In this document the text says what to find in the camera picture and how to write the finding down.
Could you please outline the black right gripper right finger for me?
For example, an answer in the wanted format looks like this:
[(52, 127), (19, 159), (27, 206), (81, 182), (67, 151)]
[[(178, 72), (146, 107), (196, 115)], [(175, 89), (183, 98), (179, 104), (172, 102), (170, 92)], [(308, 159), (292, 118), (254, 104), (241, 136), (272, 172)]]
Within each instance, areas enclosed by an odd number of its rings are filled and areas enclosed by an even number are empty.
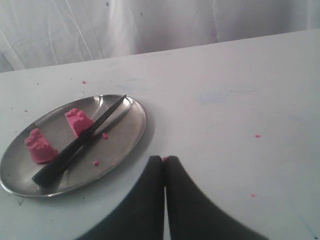
[(265, 240), (217, 207), (176, 156), (165, 157), (166, 203), (172, 240)]

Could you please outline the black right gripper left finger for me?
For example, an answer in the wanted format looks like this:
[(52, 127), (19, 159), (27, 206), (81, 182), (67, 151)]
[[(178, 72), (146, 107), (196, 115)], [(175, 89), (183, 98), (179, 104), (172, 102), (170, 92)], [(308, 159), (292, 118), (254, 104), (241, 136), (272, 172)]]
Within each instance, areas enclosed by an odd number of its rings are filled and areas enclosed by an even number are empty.
[(162, 240), (165, 174), (160, 156), (150, 156), (134, 187), (101, 222), (80, 240)]

